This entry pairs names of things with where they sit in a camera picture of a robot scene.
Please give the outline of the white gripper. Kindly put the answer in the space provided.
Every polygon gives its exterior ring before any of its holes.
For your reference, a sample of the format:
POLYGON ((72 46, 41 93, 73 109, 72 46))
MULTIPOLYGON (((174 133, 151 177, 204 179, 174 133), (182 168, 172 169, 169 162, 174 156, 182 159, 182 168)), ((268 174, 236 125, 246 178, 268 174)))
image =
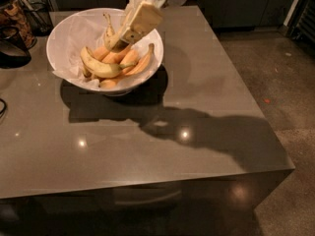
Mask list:
POLYGON ((182 6, 187 0, 129 0, 118 34, 121 40, 134 44, 154 30, 163 19, 159 8, 182 6))

